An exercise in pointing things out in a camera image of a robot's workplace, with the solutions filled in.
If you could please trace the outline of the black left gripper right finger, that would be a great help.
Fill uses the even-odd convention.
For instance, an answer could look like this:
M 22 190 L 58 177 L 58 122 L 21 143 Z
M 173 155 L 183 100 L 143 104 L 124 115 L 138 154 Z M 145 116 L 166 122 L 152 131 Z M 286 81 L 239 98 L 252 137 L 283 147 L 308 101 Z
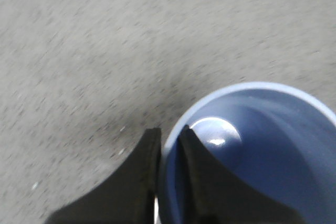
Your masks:
M 196 133 L 177 142 L 185 168 L 187 223 L 304 223 L 312 171 L 277 128 Z

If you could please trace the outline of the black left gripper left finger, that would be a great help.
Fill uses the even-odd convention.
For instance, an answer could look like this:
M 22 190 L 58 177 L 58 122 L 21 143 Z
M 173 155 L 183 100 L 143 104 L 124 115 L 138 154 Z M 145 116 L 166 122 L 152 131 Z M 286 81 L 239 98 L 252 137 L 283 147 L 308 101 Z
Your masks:
M 146 129 L 125 161 L 100 185 L 54 211 L 46 223 L 154 223 L 161 129 Z

